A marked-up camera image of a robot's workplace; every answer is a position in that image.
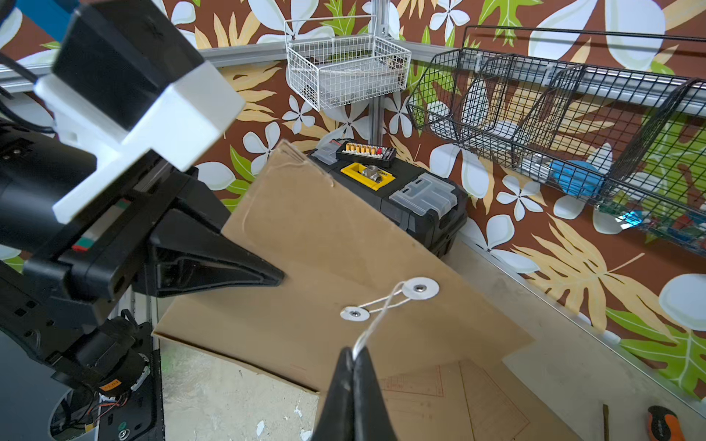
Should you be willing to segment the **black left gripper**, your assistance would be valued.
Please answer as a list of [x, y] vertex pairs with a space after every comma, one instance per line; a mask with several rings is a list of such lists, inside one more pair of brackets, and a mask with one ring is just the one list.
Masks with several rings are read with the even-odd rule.
[[97, 326], [130, 287], [174, 297], [233, 287], [277, 287], [285, 273], [221, 235], [230, 216], [195, 168], [136, 186], [158, 169], [150, 152], [100, 191], [68, 224], [57, 202], [96, 169], [72, 148], [29, 148], [21, 156], [22, 280], [33, 301], [68, 328]]

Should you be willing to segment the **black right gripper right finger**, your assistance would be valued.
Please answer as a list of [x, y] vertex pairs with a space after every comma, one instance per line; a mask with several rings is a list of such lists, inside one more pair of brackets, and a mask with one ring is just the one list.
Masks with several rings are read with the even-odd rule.
[[397, 441], [367, 347], [354, 360], [353, 439]]

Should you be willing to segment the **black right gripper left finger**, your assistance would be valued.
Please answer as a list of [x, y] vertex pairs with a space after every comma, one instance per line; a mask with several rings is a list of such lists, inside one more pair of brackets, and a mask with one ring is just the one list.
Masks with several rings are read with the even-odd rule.
[[324, 407], [312, 441], [351, 441], [354, 439], [354, 361], [352, 350], [344, 347], [336, 362]]

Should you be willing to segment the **kraft file bag with string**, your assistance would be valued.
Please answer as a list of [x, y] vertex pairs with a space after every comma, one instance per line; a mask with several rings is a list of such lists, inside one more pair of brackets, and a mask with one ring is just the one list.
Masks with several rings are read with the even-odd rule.
[[154, 335], [318, 392], [338, 354], [367, 342], [380, 377], [472, 360], [492, 366], [531, 337], [457, 272], [280, 143], [222, 230], [283, 271], [277, 287], [175, 299]]

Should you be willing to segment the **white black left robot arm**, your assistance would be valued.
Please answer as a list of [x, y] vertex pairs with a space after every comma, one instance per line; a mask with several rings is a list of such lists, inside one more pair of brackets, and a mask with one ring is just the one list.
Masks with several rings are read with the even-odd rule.
[[[1, 125], [1, 243], [28, 253], [1, 266], [1, 437], [161, 440], [161, 363], [152, 323], [120, 305], [130, 288], [163, 299], [275, 287], [284, 274], [222, 235], [224, 204], [156, 153], [122, 172], [74, 220], [53, 204], [96, 158], [11, 122]], [[9, 350], [42, 366], [31, 377]]]

